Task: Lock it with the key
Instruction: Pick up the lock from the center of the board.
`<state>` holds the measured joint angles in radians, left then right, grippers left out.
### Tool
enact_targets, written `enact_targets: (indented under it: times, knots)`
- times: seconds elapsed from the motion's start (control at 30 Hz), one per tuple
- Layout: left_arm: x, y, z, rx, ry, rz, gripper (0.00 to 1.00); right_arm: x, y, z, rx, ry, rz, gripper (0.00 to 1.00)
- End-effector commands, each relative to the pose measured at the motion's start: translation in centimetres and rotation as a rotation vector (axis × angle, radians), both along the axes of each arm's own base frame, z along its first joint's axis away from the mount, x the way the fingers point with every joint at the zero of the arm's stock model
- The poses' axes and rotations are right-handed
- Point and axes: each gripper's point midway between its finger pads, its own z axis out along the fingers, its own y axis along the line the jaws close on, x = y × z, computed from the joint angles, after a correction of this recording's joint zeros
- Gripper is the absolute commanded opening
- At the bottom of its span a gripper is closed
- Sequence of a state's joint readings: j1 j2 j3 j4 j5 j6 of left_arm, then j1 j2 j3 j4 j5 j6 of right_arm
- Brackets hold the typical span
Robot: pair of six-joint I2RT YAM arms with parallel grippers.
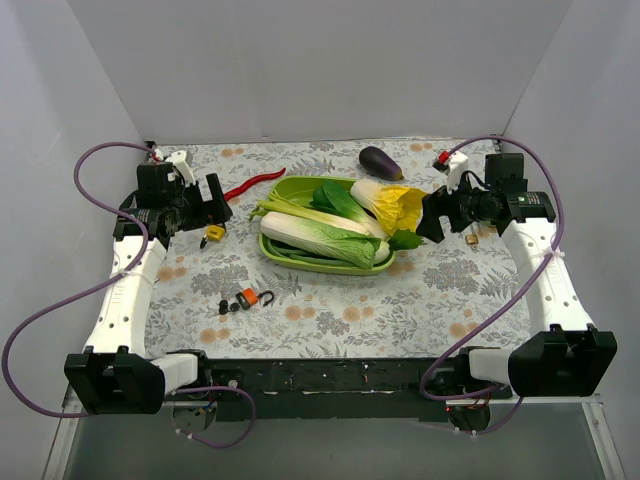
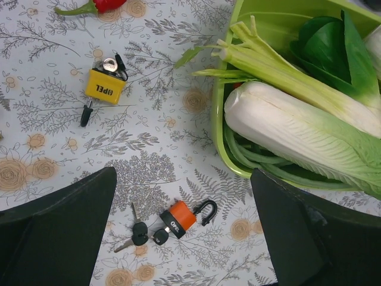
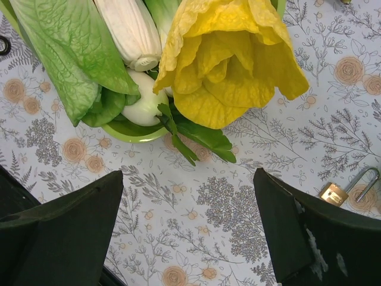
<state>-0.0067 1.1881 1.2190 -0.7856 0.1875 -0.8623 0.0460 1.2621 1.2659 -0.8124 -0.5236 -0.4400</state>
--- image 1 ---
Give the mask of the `small brass padlock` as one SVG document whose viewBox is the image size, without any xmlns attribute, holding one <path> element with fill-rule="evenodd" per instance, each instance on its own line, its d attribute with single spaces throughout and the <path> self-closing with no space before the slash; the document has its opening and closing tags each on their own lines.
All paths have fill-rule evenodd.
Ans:
<svg viewBox="0 0 640 480">
<path fill-rule="evenodd" d="M 475 233 L 471 233 L 465 236 L 465 241 L 467 245 L 478 245 L 479 238 Z"/>
</svg>

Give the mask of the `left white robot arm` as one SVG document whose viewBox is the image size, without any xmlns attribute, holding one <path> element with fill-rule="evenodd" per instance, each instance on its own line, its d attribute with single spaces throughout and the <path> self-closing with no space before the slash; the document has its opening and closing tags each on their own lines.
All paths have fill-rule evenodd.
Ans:
<svg viewBox="0 0 640 480">
<path fill-rule="evenodd" d="M 232 216 L 219 179 L 206 177 L 202 197 L 186 150 L 138 166 L 138 188 L 120 206 L 113 242 L 114 283 L 105 293 L 82 353 L 67 356 L 64 373 L 85 410 L 97 414 L 154 414 L 180 389 L 193 400 L 213 386 L 201 350 L 178 350 L 150 360 L 144 338 L 154 284 L 171 238 L 181 231 L 223 226 Z"/>
</svg>

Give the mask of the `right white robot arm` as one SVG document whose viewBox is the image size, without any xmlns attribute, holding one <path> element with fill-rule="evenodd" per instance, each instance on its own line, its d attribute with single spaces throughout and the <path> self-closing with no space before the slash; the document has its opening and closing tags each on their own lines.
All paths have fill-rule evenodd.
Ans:
<svg viewBox="0 0 640 480">
<path fill-rule="evenodd" d="M 418 235 L 442 242 L 442 218 L 454 233 L 473 223 L 495 226 L 526 290 L 530 319 L 529 339 L 513 350 L 459 348 L 454 389 L 469 398 L 498 386 L 525 397 L 592 395 L 617 342 L 612 332 L 595 326 L 582 306 L 564 255 L 553 244 L 560 222 L 549 196 L 529 190 L 523 155 L 487 155 L 478 186 L 472 186 L 468 159 L 459 152 L 443 152 L 434 167 L 446 174 L 447 183 L 423 198 Z"/>
</svg>

